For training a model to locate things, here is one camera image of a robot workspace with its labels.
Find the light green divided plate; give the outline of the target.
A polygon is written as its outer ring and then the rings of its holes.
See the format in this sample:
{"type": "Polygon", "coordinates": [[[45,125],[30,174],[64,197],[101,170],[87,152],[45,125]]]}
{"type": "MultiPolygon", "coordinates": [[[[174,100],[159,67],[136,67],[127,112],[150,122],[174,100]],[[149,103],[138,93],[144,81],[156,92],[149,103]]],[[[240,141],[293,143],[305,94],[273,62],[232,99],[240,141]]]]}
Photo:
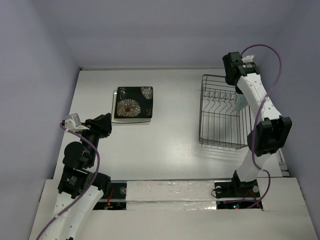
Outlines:
{"type": "Polygon", "coordinates": [[[235,100],[235,110],[239,112],[242,109],[246,108],[248,105],[249,104],[246,97],[243,94],[237,94],[237,97],[235,100]]]}

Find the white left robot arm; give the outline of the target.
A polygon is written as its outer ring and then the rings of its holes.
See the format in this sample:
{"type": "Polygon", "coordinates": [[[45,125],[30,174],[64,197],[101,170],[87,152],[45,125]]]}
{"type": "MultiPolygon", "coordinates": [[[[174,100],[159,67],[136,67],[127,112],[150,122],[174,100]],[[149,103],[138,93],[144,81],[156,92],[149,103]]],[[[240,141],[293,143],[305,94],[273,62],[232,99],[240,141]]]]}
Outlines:
{"type": "Polygon", "coordinates": [[[61,122],[60,128],[80,140],[64,148],[54,210],[36,237],[38,240],[76,240],[95,205],[111,192],[110,176],[99,172],[98,144],[112,132],[112,115],[102,114],[81,122],[74,113],[61,122]]]}

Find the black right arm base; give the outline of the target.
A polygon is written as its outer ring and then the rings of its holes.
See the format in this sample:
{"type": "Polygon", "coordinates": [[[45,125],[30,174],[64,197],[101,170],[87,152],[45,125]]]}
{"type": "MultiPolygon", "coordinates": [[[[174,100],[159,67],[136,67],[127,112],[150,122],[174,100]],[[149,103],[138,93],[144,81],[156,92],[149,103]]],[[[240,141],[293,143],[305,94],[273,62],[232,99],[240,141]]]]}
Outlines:
{"type": "Polygon", "coordinates": [[[257,193],[257,196],[260,196],[257,180],[254,179],[249,182],[240,181],[236,171],[229,181],[215,181],[213,190],[217,199],[244,198],[250,192],[257,193]]]}

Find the dark plate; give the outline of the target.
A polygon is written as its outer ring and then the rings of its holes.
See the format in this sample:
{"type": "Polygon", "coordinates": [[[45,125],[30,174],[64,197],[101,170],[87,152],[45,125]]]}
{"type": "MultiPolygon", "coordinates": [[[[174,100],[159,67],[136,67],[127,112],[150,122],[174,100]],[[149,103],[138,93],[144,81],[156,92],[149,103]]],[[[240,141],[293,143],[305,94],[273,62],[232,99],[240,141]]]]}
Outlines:
{"type": "Polygon", "coordinates": [[[116,119],[151,119],[153,105],[152,86],[120,86],[116,92],[114,117],[116,119]]]}

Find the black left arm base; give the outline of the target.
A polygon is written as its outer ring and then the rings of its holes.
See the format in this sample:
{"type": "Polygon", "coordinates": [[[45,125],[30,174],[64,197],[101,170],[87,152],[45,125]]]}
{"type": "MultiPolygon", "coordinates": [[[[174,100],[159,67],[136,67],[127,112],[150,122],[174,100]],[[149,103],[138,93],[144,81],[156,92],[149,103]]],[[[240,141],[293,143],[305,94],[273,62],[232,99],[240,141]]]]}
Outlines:
{"type": "Polygon", "coordinates": [[[127,194],[127,182],[126,181],[112,181],[110,185],[110,191],[107,198],[111,196],[111,200],[124,201],[127,194]]]}

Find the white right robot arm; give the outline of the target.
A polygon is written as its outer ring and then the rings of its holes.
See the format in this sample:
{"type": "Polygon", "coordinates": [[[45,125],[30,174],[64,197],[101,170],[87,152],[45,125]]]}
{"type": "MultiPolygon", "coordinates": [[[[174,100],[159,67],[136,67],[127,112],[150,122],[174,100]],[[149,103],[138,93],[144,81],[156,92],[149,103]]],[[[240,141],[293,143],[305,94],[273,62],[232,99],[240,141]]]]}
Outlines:
{"type": "Polygon", "coordinates": [[[239,52],[229,52],[222,61],[226,83],[244,96],[255,115],[253,129],[247,136],[249,150],[230,183],[231,192],[242,196],[253,186],[265,162],[285,145],[292,120],[282,116],[274,106],[253,56],[241,57],[239,52]]]}

